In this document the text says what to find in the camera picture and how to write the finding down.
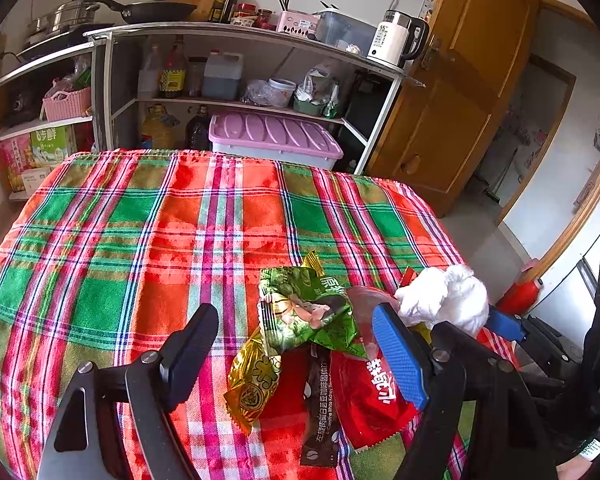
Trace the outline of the right hand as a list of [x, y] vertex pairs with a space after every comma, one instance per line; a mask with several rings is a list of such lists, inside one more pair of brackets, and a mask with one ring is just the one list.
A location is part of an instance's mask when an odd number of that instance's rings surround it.
[[579, 454], [556, 467], [557, 478], [559, 480], [580, 480], [588, 473], [593, 465], [594, 460], [589, 460], [585, 456]]

